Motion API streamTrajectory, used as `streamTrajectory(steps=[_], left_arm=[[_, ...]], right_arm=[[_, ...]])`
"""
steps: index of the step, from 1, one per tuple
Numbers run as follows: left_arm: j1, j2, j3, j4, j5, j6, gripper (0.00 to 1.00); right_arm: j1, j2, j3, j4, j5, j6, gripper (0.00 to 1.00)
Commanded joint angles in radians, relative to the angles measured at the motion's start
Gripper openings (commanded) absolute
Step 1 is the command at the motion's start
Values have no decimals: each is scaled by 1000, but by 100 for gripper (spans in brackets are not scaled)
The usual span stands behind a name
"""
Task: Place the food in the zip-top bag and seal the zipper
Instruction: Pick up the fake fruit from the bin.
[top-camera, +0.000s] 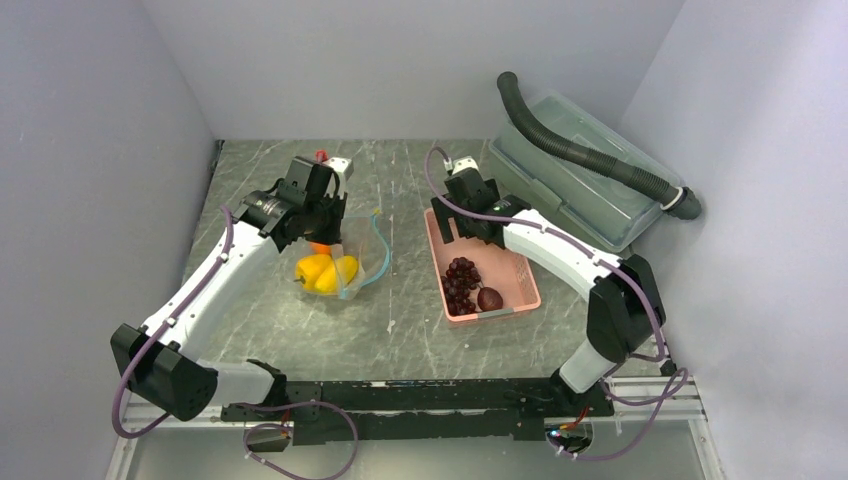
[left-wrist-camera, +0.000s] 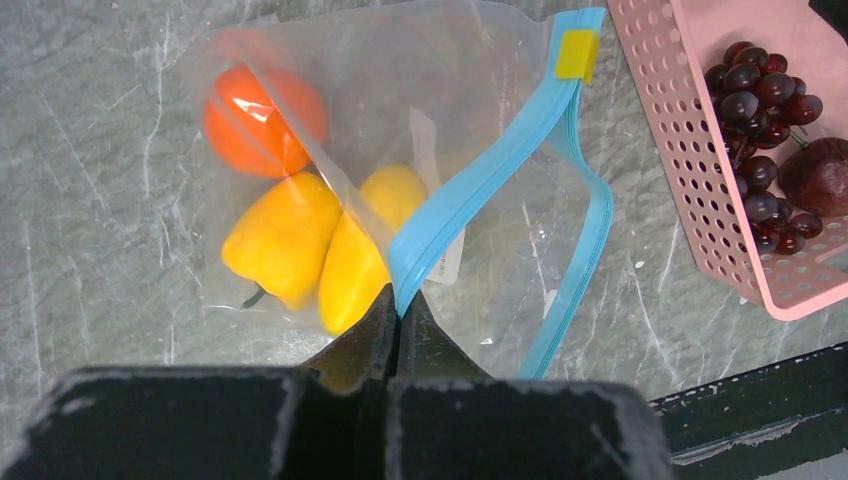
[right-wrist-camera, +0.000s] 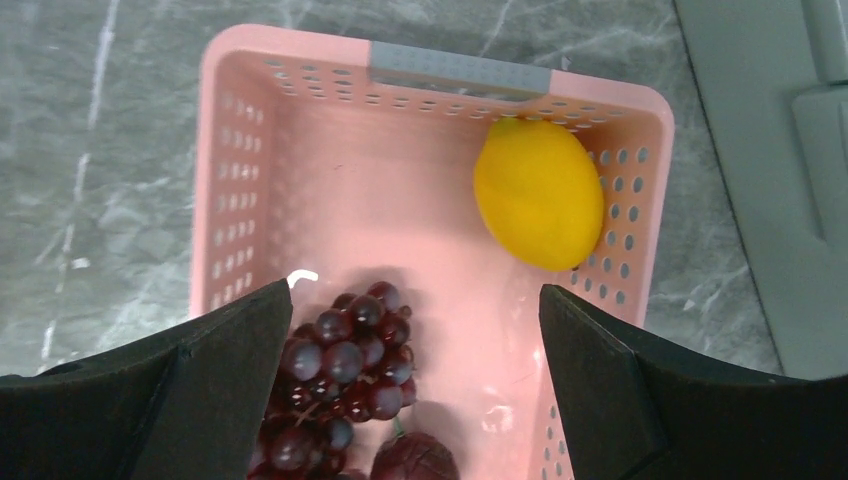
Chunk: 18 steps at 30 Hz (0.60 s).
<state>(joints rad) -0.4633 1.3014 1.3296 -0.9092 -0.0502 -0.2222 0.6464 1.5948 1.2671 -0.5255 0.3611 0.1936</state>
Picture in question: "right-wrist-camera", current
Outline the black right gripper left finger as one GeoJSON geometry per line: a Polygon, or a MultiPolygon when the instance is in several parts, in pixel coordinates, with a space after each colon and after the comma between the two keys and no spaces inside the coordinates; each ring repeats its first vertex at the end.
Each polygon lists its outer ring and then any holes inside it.
{"type": "Polygon", "coordinates": [[[242,479],[292,318],[278,280],[42,374],[1,380],[5,479],[242,479]]]}

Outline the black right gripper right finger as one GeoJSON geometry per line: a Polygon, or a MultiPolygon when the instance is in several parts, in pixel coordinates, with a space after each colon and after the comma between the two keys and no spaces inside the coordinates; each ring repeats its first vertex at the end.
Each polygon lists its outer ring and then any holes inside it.
{"type": "Polygon", "coordinates": [[[847,380],[697,353],[558,285],[539,322],[578,479],[843,479],[847,380]]]}

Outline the yellow mango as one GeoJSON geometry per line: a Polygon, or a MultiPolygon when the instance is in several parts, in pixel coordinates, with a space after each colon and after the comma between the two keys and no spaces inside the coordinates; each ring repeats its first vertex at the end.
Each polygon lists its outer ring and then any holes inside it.
{"type": "Polygon", "coordinates": [[[605,203],[598,170],[561,125],[496,121],[474,166],[473,191],[494,239],[534,267],[571,270],[600,238],[605,203]]]}

